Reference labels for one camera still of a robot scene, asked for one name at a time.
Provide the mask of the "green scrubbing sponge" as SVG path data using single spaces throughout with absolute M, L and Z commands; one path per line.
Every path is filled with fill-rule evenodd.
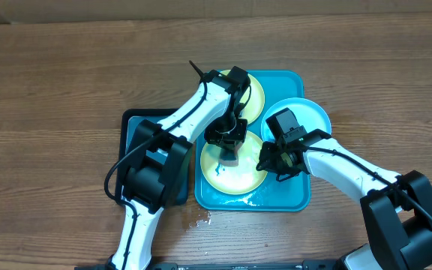
M 225 167 L 237 167 L 239 165 L 238 154 L 235 150 L 222 148 L 218 163 Z

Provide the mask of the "light blue plate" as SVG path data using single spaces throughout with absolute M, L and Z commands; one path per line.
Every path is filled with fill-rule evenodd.
M 286 108 L 293 112 L 297 122 L 302 125 L 307 132 L 320 129 L 327 134 L 332 133 L 332 124 L 329 116 L 320 105 L 302 97 L 291 97 L 280 100 L 272 105 L 262 117 L 260 133 L 263 141 L 275 142 L 275 138 L 266 124 L 266 119 Z

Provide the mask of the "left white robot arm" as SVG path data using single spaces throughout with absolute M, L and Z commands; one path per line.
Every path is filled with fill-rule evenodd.
M 116 192 L 106 195 L 125 209 L 118 250 L 105 269 L 146 269 L 152 242 L 164 209 L 173 205 L 188 178 L 192 148 L 199 136 L 220 148 L 225 165 L 237 165 L 248 122 L 240 117 L 251 93 L 246 70 L 233 67 L 199 73 L 195 94 L 172 115 L 135 128 L 127 152 L 111 167 L 106 180 L 116 174 Z

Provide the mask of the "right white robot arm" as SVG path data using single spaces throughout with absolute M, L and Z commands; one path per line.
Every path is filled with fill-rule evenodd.
M 279 182 L 306 173 L 334 185 L 361 206 L 367 244 L 342 256 L 336 269 L 425 269 L 432 265 L 432 186 L 418 171 L 380 168 L 316 129 L 264 142 L 258 170 Z

